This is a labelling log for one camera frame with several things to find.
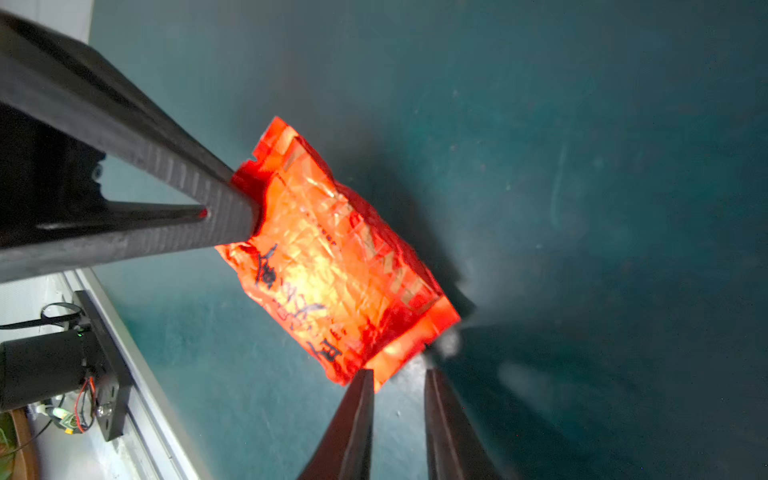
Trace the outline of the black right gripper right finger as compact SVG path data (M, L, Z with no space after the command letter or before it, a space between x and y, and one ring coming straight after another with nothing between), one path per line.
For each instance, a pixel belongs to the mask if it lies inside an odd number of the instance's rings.
M426 371L424 410L430 480L501 479L457 395L439 370Z

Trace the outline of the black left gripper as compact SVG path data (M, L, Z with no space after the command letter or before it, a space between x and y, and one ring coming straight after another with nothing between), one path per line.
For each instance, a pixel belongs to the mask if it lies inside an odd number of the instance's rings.
M188 203L107 200L106 156ZM92 47L2 14L3 281L247 240L260 209L232 175Z

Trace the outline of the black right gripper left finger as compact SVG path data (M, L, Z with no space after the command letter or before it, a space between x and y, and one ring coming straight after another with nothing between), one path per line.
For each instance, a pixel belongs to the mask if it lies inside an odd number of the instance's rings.
M373 371L360 370L298 479L370 478L374 395Z

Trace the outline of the red tea bag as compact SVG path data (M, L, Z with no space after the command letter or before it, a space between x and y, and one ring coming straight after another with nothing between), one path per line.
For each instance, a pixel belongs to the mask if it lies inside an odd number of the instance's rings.
M460 317L415 250L274 119L232 178L260 203L254 234L218 247L248 297L323 367L383 386Z

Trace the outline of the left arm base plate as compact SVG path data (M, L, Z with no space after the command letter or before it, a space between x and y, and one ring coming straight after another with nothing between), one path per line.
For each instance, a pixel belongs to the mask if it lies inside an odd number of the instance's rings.
M111 442L123 435L133 378L91 295L76 290L73 300L83 311L86 327L85 361L96 387L95 419L104 440Z

